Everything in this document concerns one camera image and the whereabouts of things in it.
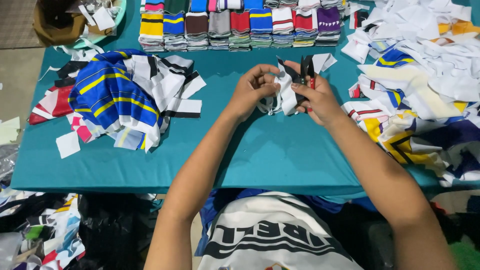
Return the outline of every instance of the hand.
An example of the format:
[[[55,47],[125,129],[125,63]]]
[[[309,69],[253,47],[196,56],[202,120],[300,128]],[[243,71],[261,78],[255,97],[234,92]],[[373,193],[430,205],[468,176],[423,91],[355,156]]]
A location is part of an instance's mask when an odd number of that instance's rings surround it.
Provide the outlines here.
[[[224,113],[241,122],[247,120],[258,101],[280,89],[280,84],[274,84],[275,76],[269,73],[279,74],[280,70],[273,65],[258,64],[240,77]]]
[[[300,73],[299,63],[285,61],[285,65]],[[313,121],[319,125],[327,126],[334,123],[338,117],[346,116],[336,101],[328,81],[318,74],[315,74],[315,89],[304,85],[292,84],[292,90],[308,99],[299,102],[295,107],[297,111],[306,111]]]

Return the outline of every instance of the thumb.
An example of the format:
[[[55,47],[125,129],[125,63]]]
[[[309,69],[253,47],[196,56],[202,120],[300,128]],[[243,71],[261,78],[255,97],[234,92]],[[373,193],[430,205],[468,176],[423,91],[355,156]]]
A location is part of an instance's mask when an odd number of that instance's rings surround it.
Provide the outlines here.
[[[257,92],[260,94],[261,98],[264,98],[266,96],[269,96],[275,93],[278,90],[280,90],[280,84],[274,83],[274,84],[264,85],[263,87],[257,89]]]
[[[311,89],[310,87],[307,87],[307,86],[304,86],[304,85],[301,85],[301,84],[295,84],[293,83],[291,85],[291,88],[293,90],[293,92],[297,93],[297,94],[300,94],[308,99],[311,98],[312,96],[312,93],[315,91],[313,89]]]

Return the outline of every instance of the table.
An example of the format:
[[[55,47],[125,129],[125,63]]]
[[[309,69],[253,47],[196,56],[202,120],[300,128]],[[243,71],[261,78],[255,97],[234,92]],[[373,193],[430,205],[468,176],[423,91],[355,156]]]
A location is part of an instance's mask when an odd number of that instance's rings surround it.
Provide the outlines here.
[[[480,21],[480,2],[473,1],[474,23]],[[112,49],[140,49],[140,0],[129,0],[124,21],[116,37],[100,46]],[[276,65],[276,56],[299,61],[302,55],[332,53],[338,60],[321,75],[327,78],[340,103],[350,100],[348,88],[360,74],[358,64],[340,52],[347,43],[348,21],[342,28],[339,45],[333,48],[254,49],[250,52],[179,52],[195,61],[207,86],[191,98],[203,101],[200,119],[171,119],[167,132],[152,153],[114,148],[103,136],[81,151],[60,159],[55,139],[70,132],[66,117],[35,126],[27,125],[12,178],[12,188],[49,192],[166,193],[182,164],[227,104],[239,77],[257,63]],[[172,53],[160,53],[167,56]],[[70,56],[45,50],[40,74],[49,66],[61,67]],[[49,72],[35,88],[31,107],[57,79]],[[451,191],[438,185],[435,175],[423,166],[406,166],[428,194]],[[480,186],[477,182],[455,182],[454,189]],[[346,158],[328,132],[306,114],[268,116],[255,110],[239,126],[221,163],[215,187],[263,188],[295,194],[325,196],[334,202],[366,196]]]

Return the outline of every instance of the left hand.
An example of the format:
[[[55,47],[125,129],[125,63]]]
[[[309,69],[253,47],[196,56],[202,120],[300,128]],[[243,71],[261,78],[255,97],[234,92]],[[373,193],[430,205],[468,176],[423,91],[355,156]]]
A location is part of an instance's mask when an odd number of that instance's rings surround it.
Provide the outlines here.
[[[236,117],[243,122],[252,114],[257,102],[280,90],[280,84],[274,83],[280,70],[269,64],[258,64],[240,77],[230,102],[224,113]]]

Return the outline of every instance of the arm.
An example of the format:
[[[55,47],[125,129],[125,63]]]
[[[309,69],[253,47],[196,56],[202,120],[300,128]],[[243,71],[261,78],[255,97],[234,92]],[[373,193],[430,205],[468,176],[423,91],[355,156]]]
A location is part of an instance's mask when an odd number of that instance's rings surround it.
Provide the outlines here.
[[[256,103],[280,88],[269,72],[272,65],[257,65],[243,75],[224,111],[179,170],[158,213],[145,270],[192,268],[190,227],[212,190],[225,150],[238,124]]]
[[[285,64],[300,71],[297,63]],[[397,268],[456,269],[438,220],[417,182],[343,112],[324,78],[317,75],[315,82],[315,89],[292,85],[309,100],[298,110],[307,109],[316,123],[325,126],[387,219],[394,232]]]

